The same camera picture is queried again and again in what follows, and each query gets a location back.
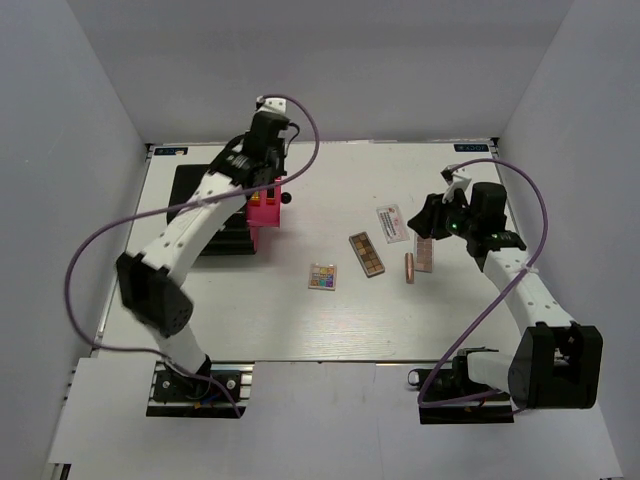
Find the mirrored pink eyeshadow palette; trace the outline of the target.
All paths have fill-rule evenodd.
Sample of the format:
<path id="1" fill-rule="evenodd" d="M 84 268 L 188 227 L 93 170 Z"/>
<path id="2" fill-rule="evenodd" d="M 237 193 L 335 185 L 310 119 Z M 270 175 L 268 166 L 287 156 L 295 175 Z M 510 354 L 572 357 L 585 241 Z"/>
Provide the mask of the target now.
<path id="1" fill-rule="evenodd" d="M 434 268 L 434 247 L 431 238 L 415 236 L 414 268 L 417 272 L 432 273 Z"/>

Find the clear false eyelash box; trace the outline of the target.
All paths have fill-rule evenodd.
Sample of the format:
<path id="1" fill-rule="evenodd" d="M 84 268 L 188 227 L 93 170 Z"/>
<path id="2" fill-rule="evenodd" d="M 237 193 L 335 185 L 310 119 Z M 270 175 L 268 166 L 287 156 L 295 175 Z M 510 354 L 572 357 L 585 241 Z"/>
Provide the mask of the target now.
<path id="1" fill-rule="evenodd" d="M 381 225 L 385 241 L 388 244 L 409 240 L 406 222 L 397 204 L 377 207 L 376 215 Z"/>

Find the rose gold lipstick tube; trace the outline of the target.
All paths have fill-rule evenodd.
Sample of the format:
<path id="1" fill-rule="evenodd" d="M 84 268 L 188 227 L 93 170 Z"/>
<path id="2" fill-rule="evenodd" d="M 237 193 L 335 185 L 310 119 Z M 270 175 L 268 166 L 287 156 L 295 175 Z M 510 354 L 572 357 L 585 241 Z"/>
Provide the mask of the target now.
<path id="1" fill-rule="evenodd" d="M 405 281 L 407 284 L 415 282 L 414 256 L 411 252 L 404 255 Z"/>

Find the pink black makeup drawer organizer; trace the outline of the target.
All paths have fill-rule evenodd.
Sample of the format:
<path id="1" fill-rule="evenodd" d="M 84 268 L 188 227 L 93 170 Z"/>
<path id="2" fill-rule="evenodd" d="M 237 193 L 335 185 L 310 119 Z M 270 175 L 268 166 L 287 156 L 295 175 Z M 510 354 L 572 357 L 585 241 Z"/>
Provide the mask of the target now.
<path id="1" fill-rule="evenodd" d="M 189 200 L 207 170 L 205 164 L 179 165 L 174 173 L 169 205 Z M 261 205 L 248 203 L 229 217 L 201 251 L 201 256 L 254 255 L 258 250 L 259 233 L 263 228 L 279 228 L 281 206 L 292 201 L 292 195 L 280 186 L 261 193 Z"/>

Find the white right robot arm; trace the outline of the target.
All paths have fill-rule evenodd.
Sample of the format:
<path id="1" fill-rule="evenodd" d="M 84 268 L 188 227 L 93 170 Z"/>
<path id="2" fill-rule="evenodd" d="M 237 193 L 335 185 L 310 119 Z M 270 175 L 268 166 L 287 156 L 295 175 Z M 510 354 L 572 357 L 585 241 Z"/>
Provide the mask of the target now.
<path id="1" fill-rule="evenodd" d="M 528 261 L 521 237 L 507 229 L 507 194 L 497 183 L 430 194 L 408 222 L 423 239 L 463 239 L 479 270 L 499 290 L 521 334 L 516 351 L 463 348 L 442 375 L 429 374 L 420 400 L 436 408 L 456 397 L 504 393 L 520 409 L 589 409 L 597 397 L 603 338 L 581 325 L 549 292 Z"/>

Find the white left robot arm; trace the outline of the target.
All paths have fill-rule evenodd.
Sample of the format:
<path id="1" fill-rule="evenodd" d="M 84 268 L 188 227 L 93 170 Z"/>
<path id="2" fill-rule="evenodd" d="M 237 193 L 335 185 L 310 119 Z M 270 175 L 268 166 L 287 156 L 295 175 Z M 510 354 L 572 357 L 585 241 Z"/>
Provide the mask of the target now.
<path id="1" fill-rule="evenodd" d="M 178 371 L 177 387 L 199 399 L 211 387 L 204 369 L 208 356 L 188 326 L 194 307 L 182 290 L 202 250 L 248 202 L 250 188 L 263 187 L 285 174 L 284 132 L 290 125 L 283 100 L 253 115 L 249 130 L 231 141 L 209 164 L 189 200 L 164 231 L 138 254 L 116 261 L 123 306 L 150 332 L 159 351 Z"/>

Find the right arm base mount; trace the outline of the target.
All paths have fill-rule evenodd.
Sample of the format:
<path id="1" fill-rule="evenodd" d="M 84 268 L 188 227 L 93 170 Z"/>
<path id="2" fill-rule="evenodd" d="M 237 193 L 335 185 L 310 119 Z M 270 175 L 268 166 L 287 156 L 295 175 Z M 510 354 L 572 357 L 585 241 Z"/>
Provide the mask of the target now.
<path id="1" fill-rule="evenodd" d="M 488 391 L 484 385 L 463 384 L 454 379 L 449 368 L 440 370 L 423 403 L 438 406 L 419 407 L 421 425 L 489 425 L 514 422 L 514 409 L 508 394 L 479 397 Z"/>

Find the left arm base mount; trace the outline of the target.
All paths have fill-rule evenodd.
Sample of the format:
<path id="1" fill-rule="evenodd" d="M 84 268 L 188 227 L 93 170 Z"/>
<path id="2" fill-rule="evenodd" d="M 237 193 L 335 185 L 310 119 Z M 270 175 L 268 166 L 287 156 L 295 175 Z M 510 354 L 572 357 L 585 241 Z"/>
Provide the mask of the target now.
<path id="1" fill-rule="evenodd" d="M 252 385 L 249 364 L 214 364 L 210 376 L 235 402 L 240 415 L 217 385 L 200 383 L 189 389 L 176 372 L 157 362 L 146 408 L 147 417 L 239 419 L 246 409 Z"/>

